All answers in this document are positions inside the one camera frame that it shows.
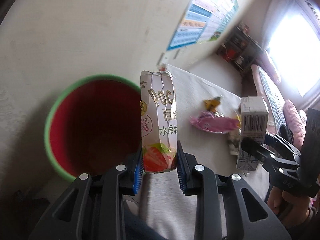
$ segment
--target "poster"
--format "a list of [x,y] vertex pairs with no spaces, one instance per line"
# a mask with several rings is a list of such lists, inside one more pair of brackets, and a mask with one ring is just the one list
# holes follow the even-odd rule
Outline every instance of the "poster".
[[237,0],[192,0],[167,50],[218,39],[237,10]]

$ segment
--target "checkered blanket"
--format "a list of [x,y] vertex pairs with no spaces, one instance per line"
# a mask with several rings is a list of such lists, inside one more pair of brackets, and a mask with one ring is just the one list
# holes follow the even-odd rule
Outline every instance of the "checkered blanket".
[[284,106],[284,99],[278,87],[276,86],[276,84],[274,84],[268,74],[261,67],[258,67],[258,70],[261,77],[262,85],[270,102],[273,117],[275,119],[276,133],[279,134],[281,125],[286,125],[284,114],[282,111]]

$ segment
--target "red object on shelf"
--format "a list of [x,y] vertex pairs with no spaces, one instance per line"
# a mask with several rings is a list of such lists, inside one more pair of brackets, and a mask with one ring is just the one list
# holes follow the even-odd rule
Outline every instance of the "red object on shelf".
[[236,57],[236,51],[233,49],[227,49],[226,53],[222,56],[226,62],[230,62],[230,58]]

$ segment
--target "pink pillow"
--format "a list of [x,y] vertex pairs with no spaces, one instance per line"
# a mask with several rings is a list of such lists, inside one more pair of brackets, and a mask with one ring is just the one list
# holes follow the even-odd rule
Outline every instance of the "pink pillow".
[[290,100],[285,101],[283,113],[287,126],[293,133],[293,145],[297,147],[297,149],[301,150],[306,132],[303,128],[300,115]]
[[303,110],[299,111],[299,115],[302,121],[302,127],[305,130],[306,129],[306,124],[307,124],[307,115]]

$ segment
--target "pink wrapper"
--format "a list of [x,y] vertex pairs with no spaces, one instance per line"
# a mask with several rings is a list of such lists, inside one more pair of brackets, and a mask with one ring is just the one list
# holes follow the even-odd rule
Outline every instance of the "pink wrapper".
[[200,130],[211,133],[228,133],[239,128],[239,120],[216,116],[213,113],[206,111],[201,112],[198,118],[190,117],[190,123]]

